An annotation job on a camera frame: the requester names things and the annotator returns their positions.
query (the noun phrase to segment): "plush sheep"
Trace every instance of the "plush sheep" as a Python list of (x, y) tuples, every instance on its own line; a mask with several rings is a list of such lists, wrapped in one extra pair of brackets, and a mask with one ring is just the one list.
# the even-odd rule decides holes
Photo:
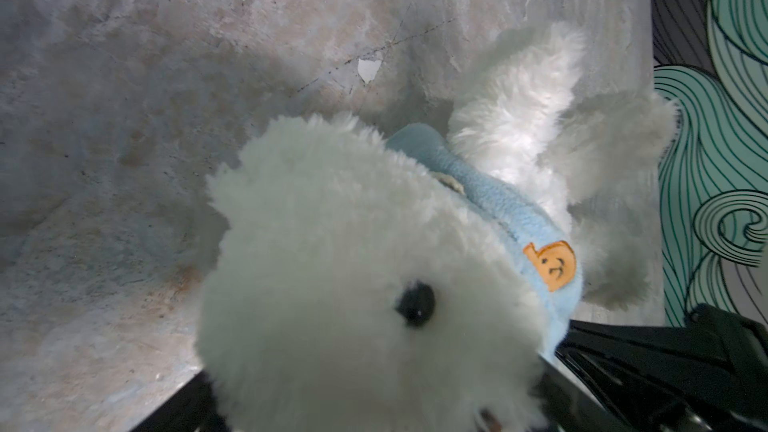
[[(674, 130), (674, 110), (643, 94), (570, 110), (583, 48), (565, 24), (501, 34), (447, 139), (415, 124), (384, 140), (351, 114), (281, 118), (209, 178), (229, 229), (197, 351), (236, 430), (543, 424), (533, 387), (582, 298), (581, 251), (604, 286), (618, 243), (568, 206), (624, 173), (590, 161), (646, 166)], [(644, 136), (594, 137), (629, 134), (611, 119), (627, 110)], [(594, 252), (590, 231), (612, 242)]]

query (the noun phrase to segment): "blue fleece collar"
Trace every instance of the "blue fleece collar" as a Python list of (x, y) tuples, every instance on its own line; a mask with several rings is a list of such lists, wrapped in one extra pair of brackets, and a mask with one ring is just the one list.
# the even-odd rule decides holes
[(500, 233), (500, 237), (514, 268), (528, 280), (549, 314), (549, 331), (541, 353), (552, 362), (554, 350), (568, 332), (584, 281), (567, 236), (515, 187), (481, 173), (454, 155), (442, 136), (427, 125), (412, 124), (399, 130), (386, 146), (414, 158), (432, 172), (455, 178), (464, 187), (470, 208), (502, 226), (506, 233)]

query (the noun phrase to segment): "black plastic part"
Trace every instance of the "black plastic part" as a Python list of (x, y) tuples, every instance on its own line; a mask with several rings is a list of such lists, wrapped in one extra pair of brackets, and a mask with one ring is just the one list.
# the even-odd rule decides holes
[(395, 310), (404, 317), (408, 327), (423, 327), (435, 312), (435, 293), (432, 287), (417, 281), (402, 294)]
[(601, 408), (549, 362), (542, 362), (544, 376), (537, 389), (544, 399), (544, 414), (552, 424), (567, 432), (637, 432)]
[(557, 356), (637, 430), (719, 432), (768, 430), (767, 350), (762, 325), (700, 305), (686, 328), (572, 321)]
[[(572, 321), (557, 356), (603, 406), (544, 362), (544, 412), (566, 432), (768, 432), (768, 334), (737, 314), (701, 305), (686, 328)], [(231, 432), (205, 372), (132, 432), (196, 430)]]
[(231, 432), (216, 412), (205, 372), (195, 375), (132, 432)]

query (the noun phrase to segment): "white tuft of fur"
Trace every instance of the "white tuft of fur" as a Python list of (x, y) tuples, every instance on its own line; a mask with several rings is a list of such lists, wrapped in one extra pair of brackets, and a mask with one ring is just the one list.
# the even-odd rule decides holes
[(566, 232), (562, 177), (537, 158), (573, 101), (584, 38), (566, 23), (506, 30), (465, 75), (448, 122), (454, 153), (518, 187)]
[(571, 245), (584, 271), (586, 302), (626, 310), (648, 297), (647, 252), (631, 230), (599, 218), (576, 217)]
[[(547, 319), (493, 226), (349, 114), (282, 118), (209, 178), (230, 226), (197, 352), (243, 432), (467, 432), (540, 425)], [(436, 309), (408, 328), (414, 281)]]
[(656, 167), (676, 130), (677, 107), (656, 92), (595, 96), (564, 115), (540, 162), (564, 177), (575, 204), (606, 183)]

